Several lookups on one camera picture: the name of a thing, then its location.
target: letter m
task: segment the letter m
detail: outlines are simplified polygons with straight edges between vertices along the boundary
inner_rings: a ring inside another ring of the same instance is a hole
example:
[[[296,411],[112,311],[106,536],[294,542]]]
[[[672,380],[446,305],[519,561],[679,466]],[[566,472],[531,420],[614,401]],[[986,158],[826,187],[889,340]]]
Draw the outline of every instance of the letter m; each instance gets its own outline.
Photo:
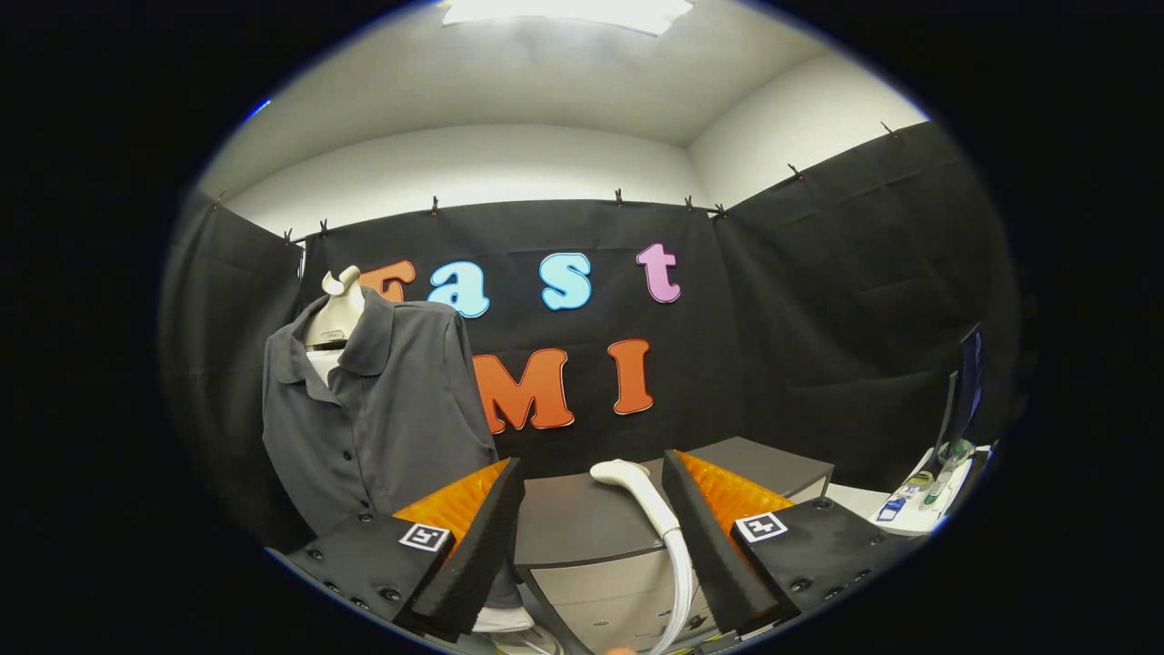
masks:
[[[562,387],[562,368],[566,351],[546,349],[534,353],[525,364],[521,382],[514,383],[499,359],[491,355],[473,358],[481,390],[481,405],[485,407],[489,432],[505,430],[498,411],[516,430],[525,427],[530,407],[534,408],[530,423],[539,429],[563,428],[574,422],[574,415],[566,408],[566,392]]]

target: gray box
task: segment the gray box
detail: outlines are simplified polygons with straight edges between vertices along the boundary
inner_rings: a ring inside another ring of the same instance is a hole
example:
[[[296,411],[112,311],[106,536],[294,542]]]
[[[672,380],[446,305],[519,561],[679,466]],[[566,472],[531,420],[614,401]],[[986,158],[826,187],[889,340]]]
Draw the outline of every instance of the gray box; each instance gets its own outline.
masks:
[[[690,455],[722,467],[793,503],[824,496],[832,465],[741,437]],[[641,462],[663,499],[662,460]],[[589,474],[526,480],[513,563],[555,634],[569,632],[590,652],[648,649],[667,625],[674,601],[670,558],[629,492]],[[689,627],[676,643],[715,629],[702,590]]]

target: black curtain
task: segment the black curtain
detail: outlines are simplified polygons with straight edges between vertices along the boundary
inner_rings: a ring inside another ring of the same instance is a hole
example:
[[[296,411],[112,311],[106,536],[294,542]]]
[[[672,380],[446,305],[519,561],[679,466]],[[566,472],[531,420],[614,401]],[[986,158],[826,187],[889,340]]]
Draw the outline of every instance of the black curtain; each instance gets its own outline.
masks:
[[[477,264],[490,306],[467,320],[475,355],[520,380],[531,354],[561,349],[573,425],[506,425],[503,457],[530,477],[585,471],[602,460],[652,460],[743,435],[836,465],[833,482],[890,491],[941,426],[958,341],[981,322],[984,397],[967,435],[996,439],[1008,419],[1018,348],[1007,238],[985,188],[932,123],[886,135],[709,219],[677,205],[599,200],[494,202],[363,221],[300,249],[205,197],[173,234],[162,362],[175,422],[203,479],[263,543],[311,539],[263,448],[263,343],[355,264],[410,261],[406,300],[426,299],[433,271]],[[676,257],[673,302],[647,290],[638,252]],[[589,301],[549,309],[539,264],[582,252]],[[606,349],[646,340],[654,405],[619,415]]]
[[[312,533],[263,448],[263,344],[294,308],[301,248],[206,195],[184,207],[159,314],[165,396],[192,465],[227,515],[267,546]]]
[[[801,173],[716,222],[747,354],[745,436],[835,463],[837,484],[892,491],[934,446],[978,321],[984,393],[967,437],[989,443],[1006,425],[1020,320],[1007,238],[930,122]]]
[[[672,302],[655,301],[637,255],[661,243],[674,255]],[[549,309],[539,264],[554,252],[582,252],[591,264],[589,301]],[[527,477],[581,474],[610,458],[654,460],[743,429],[740,362],[729,283],[711,220],[682,205],[613,200],[492,202],[413,212],[332,229],[307,241],[299,308],[322,294],[320,282],[355,264],[361,271],[407,259],[416,278],[405,300],[424,300],[432,272],[453,261],[484,272],[489,308],[467,319],[475,356],[492,355],[521,380],[531,354],[561,349],[572,426],[531,425],[495,435],[502,457],[521,457]],[[618,378],[606,349],[646,340],[647,392],[654,405],[618,415]]]

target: black foam pad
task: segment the black foam pad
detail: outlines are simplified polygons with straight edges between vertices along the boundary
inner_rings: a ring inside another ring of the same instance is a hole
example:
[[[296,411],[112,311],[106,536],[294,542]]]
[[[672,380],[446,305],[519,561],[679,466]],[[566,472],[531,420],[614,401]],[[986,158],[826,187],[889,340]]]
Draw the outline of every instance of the black foam pad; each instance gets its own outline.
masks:
[[[424,633],[430,631],[420,628],[410,608],[455,537],[448,531],[428,531],[425,548],[402,543],[417,529],[411,521],[361,512],[290,555],[267,550],[312,586],[368,618]]]
[[[782,604],[797,613],[865,584],[921,542],[886,533],[829,498],[758,517],[732,539]]]
[[[674,450],[663,453],[662,489],[679,519],[700,586],[719,632],[780,617],[776,598],[724,535],[698,485]]]
[[[521,461],[510,458],[453,557],[433,576],[413,612],[462,634],[473,632],[494,578],[505,564],[525,498]]]

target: white wall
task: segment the white wall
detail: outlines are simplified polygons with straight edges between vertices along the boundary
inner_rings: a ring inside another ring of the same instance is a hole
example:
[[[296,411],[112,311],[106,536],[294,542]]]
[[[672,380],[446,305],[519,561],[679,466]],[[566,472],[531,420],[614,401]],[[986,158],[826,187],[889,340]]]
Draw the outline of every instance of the white wall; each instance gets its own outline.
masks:
[[[844,56],[814,57],[754,91],[689,148],[712,202],[732,206],[803,170],[929,120],[893,87]]]
[[[292,237],[440,206],[502,200],[710,201],[687,150],[606,131],[483,124],[364,141],[284,169],[225,201]]]

